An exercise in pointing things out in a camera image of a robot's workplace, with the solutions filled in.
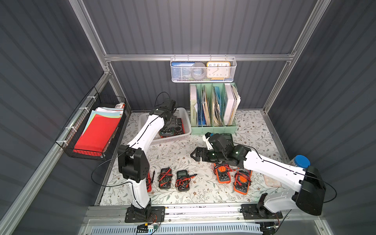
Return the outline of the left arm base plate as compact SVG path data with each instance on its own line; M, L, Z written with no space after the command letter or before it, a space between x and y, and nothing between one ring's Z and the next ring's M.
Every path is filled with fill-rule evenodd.
M147 206L146 209L139 209L131 206L127 209L124 222L163 222L165 220L165 207L163 206Z

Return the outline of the green multimeter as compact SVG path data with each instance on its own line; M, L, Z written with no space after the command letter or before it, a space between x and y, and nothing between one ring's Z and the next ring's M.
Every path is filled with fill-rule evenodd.
M231 146L234 146L233 136L230 133L223 133L222 136L230 143Z
M164 127L159 131L159 135L161 138L172 137L172 136L175 136L174 130L175 130L175 127L170 127L170 128Z

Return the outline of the red multimeter with leads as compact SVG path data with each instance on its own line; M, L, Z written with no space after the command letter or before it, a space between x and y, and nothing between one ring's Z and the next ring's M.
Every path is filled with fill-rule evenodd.
M184 125L183 125L182 119L178 118L177 127L175 127L175 130L174 130L174 135L178 136L178 135L183 135L183 134L185 134Z

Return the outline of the red multimeter near left arm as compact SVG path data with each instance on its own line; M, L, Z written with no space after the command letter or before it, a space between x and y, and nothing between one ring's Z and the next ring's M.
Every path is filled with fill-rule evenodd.
M147 178L146 178L146 189L148 193L152 191L152 184L154 182L154 178L155 178L155 171L153 171L152 173L150 173L149 171Z

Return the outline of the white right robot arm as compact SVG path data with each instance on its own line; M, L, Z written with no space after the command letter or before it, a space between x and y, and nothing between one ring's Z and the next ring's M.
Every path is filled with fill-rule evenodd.
M275 194L264 193L257 205L256 214L267 217L285 210L301 210L319 216L325 203L326 186L319 170L313 166L302 168L284 164L260 155L250 146L232 143L223 134L207 133L203 136L205 147L197 147L191 157L197 162L228 164L243 171L266 175L287 188Z

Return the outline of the white plastic basket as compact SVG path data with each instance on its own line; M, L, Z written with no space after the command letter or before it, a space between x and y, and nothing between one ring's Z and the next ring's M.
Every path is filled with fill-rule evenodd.
M184 140L189 137L189 135L192 132L192 127L190 123L190 118L185 108L176 108L176 111L173 115L176 116L177 119L181 119L181 123L179 123L178 127L174 128L173 136L162 138L157 132L155 138L150 144L151 146Z

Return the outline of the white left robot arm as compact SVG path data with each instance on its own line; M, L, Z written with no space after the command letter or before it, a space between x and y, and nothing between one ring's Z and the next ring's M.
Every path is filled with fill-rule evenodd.
M126 145L124 152L117 158L118 171L130 188L132 206L137 209L145 210L150 202L146 186L150 165L146 153L157 133L162 128L176 123L175 108L176 101L169 98L155 106L140 132Z

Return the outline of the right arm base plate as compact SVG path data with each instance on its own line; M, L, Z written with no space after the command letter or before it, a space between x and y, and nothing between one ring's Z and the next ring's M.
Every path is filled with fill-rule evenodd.
M282 219L283 215L279 212L271 212L264 206L265 198L268 194L263 193L257 203L242 204L240 212L243 218L250 219Z

